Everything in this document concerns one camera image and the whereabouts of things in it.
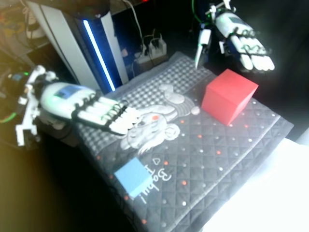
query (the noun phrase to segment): red box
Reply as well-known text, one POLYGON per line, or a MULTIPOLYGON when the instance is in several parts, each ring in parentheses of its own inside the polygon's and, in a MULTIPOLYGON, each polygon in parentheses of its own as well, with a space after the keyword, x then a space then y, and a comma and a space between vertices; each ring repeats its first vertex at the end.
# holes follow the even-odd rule
POLYGON ((206 86, 202 109, 229 125, 246 107, 258 86, 227 69, 206 86))

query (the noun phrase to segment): black quilted fabric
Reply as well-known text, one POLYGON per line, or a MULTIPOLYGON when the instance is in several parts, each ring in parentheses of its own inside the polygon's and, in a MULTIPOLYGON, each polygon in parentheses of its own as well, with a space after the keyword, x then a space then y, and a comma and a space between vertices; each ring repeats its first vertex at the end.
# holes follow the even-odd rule
POLYGON ((176 54, 168 64, 111 95, 136 108, 158 104, 177 108, 165 115, 167 125, 173 124, 165 135, 174 132, 176 138, 147 149, 139 144, 124 149, 128 138, 78 125, 100 169, 147 231, 201 229, 292 127, 255 99, 228 127, 203 110, 198 113, 205 86, 214 78, 206 69, 195 70, 190 58, 176 54), (181 94, 184 102, 169 104, 171 92, 181 94), (154 180, 136 199, 130 199, 113 176, 133 157, 139 157, 154 180))

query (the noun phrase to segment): green cable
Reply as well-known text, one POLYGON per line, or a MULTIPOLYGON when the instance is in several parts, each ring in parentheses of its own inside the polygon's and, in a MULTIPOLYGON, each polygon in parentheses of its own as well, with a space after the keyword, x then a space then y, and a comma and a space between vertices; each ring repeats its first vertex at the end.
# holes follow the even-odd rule
POLYGON ((202 21, 198 18, 198 16, 195 14, 195 10, 194 10, 194 0, 192 0, 192 13, 195 17, 195 19, 199 22, 202 23, 202 21))
POLYGON ((0 123, 7 123, 13 120, 16 117, 17 113, 12 113, 10 116, 6 117, 5 119, 0 120, 0 123))

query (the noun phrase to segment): cube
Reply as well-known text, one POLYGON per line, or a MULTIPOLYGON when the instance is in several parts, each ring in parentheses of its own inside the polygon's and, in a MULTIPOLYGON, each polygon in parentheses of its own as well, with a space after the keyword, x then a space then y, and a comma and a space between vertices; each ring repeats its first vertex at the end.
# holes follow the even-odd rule
POLYGON ((246 107, 258 85, 227 69, 206 86, 202 109, 229 125, 246 107))
POLYGON ((153 178, 138 158, 115 172, 115 176, 130 197, 135 198, 153 183, 153 178))

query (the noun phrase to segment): robotic hand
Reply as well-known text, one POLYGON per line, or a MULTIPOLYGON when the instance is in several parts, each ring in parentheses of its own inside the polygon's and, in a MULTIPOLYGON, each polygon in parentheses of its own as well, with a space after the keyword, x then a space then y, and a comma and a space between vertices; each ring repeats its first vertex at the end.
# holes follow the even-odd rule
POLYGON ((127 134, 139 121, 140 112, 128 107, 127 102, 117 102, 89 88, 57 80, 56 74, 46 72, 43 66, 37 66, 30 75, 24 95, 18 100, 20 105, 26 106, 22 124, 15 128, 19 146, 25 145, 25 130, 37 135, 33 120, 42 110, 56 118, 83 122, 117 135, 127 134))
MULTIPOLYGON (((256 38, 256 33, 248 24, 234 14, 231 10, 230 0, 224 0, 217 6, 212 5, 206 15, 211 20, 210 28, 216 28, 219 37, 221 54, 234 56, 240 61, 245 70, 271 71, 275 65, 268 52, 256 38)), ((208 52, 211 45, 212 30, 202 25, 199 35, 197 54, 195 58, 196 68, 208 61, 208 52)))

